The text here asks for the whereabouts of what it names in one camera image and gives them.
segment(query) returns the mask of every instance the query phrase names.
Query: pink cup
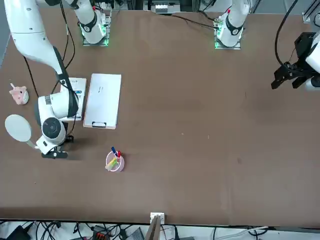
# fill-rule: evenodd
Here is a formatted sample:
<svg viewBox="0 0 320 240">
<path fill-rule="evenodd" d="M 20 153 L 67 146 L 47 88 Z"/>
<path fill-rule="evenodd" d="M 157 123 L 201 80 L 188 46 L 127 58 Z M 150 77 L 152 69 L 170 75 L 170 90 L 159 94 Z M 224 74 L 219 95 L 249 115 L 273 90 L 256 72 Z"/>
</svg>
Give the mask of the pink cup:
<svg viewBox="0 0 320 240">
<path fill-rule="evenodd" d="M 106 156 L 105 159 L 105 166 L 108 165 L 108 163 L 111 162 L 112 159 L 114 159 L 116 156 L 114 155 L 114 153 L 111 151 L 109 152 L 109 154 Z M 120 156 L 120 163 L 117 163 L 115 166 L 113 166 L 113 168 L 110 170 L 110 172 L 121 172 L 125 167 L 125 159 L 122 157 L 122 155 Z"/>
</svg>

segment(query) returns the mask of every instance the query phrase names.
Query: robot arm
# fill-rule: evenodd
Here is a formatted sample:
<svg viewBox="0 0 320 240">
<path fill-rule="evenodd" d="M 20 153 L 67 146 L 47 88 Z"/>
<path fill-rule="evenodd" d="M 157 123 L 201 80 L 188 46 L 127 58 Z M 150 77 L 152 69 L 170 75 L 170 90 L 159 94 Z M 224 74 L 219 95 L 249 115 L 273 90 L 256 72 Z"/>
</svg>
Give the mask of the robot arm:
<svg viewBox="0 0 320 240">
<path fill-rule="evenodd" d="M 305 83 L 308 91 L 320 90 L 320 32 L 303 32 L 295 40 L 298 60 L 291 64 L 284 62 L 274 72 L 272 89 L 277 89 L 284 81 L 294 80 L 292 87 L 297 89 Z"/>
<path fill-rule="evenodd" d="M 239 42 L 249 11 L 248 0 L 232 0 L 232 6 L 221 16 L 223 26 L 217 38 L 223 45 L 233 47 Z"/>
<path fill-rule="evenodd" d="M 66 68 L 57 48 L 49 42 L 36 0 L 4 0 L 8 25 L 16 48 L 28 59 L 44 63 L 55 70 L 57 79 L 69 89 L 38 98 L 35 115 L 41 126 L 42 137 L 36 142 L 46 155 L 61 145 L 66 129 L 59 120 L 72 117 L 78 110 L 76 98 Z"/>
</svg>

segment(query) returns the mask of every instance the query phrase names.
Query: pink plush toy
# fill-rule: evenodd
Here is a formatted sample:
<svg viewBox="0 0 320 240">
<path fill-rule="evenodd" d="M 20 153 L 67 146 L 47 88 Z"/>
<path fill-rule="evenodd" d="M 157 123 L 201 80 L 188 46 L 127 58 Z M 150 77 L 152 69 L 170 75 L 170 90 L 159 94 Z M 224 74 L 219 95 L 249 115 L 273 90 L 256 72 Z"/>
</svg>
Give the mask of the pink plush toy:
<svg viewBox="0 0 320 240">
<path fill-rule="evenodd" d="M 12 83 L 10 83 L 10 85 L 13 89 L 10 90 L 9 93 L 12 95 L 16 104 L 18 105 L 26 104 L 29 100 L 29 93 L 27 92 L 27 87 L 14 86 Z"/>
</svg>

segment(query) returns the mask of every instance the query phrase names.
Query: brown table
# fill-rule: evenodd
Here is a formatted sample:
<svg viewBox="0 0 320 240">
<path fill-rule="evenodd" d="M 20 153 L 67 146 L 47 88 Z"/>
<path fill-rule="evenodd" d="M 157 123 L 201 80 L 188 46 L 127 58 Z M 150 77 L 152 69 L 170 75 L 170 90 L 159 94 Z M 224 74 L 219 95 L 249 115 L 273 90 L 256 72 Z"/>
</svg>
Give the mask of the brown table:
<svg viewBox="0 0 320 240">
<path fill-rule="evenodd" d="M 41 12 L 51 43 L 63 52 L 59 9 Z M 210 23 L 198 13 L 183 16 Z M 290 82 L 271 90 L 282 18 L 249 15 L 242 50 L 214 50 L 210 29 L 123 10 L 113 15 L 103 48 L 81 46 L 67 10 L 76 42 L 70 77 L 122 74 L 117 127 L 77 122 L 69 160 L 43 159 L 0 128 L 0 217 L 147 223 L 150 212 L 164 212 L 176 224 L 318 227 L 320 94 Z M 307 29 L 301 16 L 287 19 L 279 38 L 283 61 Z M 39 94 L 48 94 L 54 71 L 32 61 L 30 67 Z M 1 119 L 24 116 L 37 140 L 36 95 L 12 40 L 0 78 Z M 9 79 L 27 86 L 27 105 L 14 103 Z M 111 146 L 124 153 L 123 173 L 105 170 Z"/>
</svg>

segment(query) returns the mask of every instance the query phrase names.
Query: pen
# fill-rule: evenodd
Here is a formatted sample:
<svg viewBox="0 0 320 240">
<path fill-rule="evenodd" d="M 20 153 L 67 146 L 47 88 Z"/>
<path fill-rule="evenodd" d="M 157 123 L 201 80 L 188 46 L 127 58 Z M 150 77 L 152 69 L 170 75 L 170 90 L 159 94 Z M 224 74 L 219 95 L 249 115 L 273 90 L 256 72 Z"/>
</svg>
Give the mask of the pen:
<svg viewBox="0 0 320 240">
<path fill-rule="evenodd" d="M 118 154 L 117 154 L 116 149 L 115 149 L 114 146 L 111 147 L 111 150 L 112 150 L 113 154 L 114 154 L 116 157 L 118 157 Z"/>
<path fill-rule="evenodd" d="M 117 161 L 118 163 L 120 163 L 120 157 L 121 157 L 121 152 L 118 151 L 118 157 L 117 157 L 117 159 L 116 159 L 116 161 Z"/>
</svg>

